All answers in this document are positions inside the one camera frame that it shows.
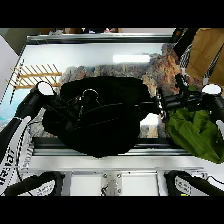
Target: black bag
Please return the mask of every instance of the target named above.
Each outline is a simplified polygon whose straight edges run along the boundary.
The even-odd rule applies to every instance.
[[[82,109],[77,110],[78,99],[86,92],[88,103],[82,102]],[[151,100],[142,80],[110,76],[66,83],[60,96],[79,119],[71,123],[54,111],[46,111],[42,122],[45,131],[74,150],[97,158],[126,153],[137,143],[140,121],[148,114],[138,105]]]

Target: green garment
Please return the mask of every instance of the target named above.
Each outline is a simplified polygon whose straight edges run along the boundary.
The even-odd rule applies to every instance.
[[[224,140],[206,111],[180,109],[169,114],[168,132],[177,145],[196,157],[214,163],[224,161]]]

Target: green cloth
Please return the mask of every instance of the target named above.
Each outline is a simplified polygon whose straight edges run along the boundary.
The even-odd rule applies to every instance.
[[[224,161],[224,140],[206,111],[180,109],[169,114],[168,132],[177,145],[196,157],[214,163]]]

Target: black cloth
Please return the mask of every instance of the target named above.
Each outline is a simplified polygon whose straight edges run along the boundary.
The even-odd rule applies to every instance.
[[[181,58],[187,47],[194,40],[194,36],[196,35],[198,29],[199,28],[188,28],[183,37],[181,37],[177,44],[174,46],[173,50],[175,51],[179,59]]]
[[[74,150],[97,158],[128,152],[137,142],[140,121],[148,114],[135,106],[151,100],[147,86],[131,77],[85,78],[62,85],[60,96],[68,103],[87,89],[94,89],[98,99],[83,106],[78,126],[76,121],[69,125],[56,112],[46,111],[42,122],[45,131]]]

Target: wooden rack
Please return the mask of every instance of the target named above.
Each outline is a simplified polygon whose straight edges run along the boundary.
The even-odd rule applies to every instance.
[[[31,89],[40,81],[48,82],[53,87],[59,87],[60,84],[57,82],[56,77],[62,76],[62,73],[58,71],[54,64],[54,69],[52,69],[49,64],[47,66],[49,68],[48,70],[44,65],[42,65],[42,68],[40,68],[41,66],[38,65],[36,65],[36,68],[34,68],[32,65],[30,68],[28,66],[25,66],[25,68],[19,67],[19,69],[15,67],[11,70],[16,75],[16,80],[6,80],[6,82],[13,86],[15,90]]]

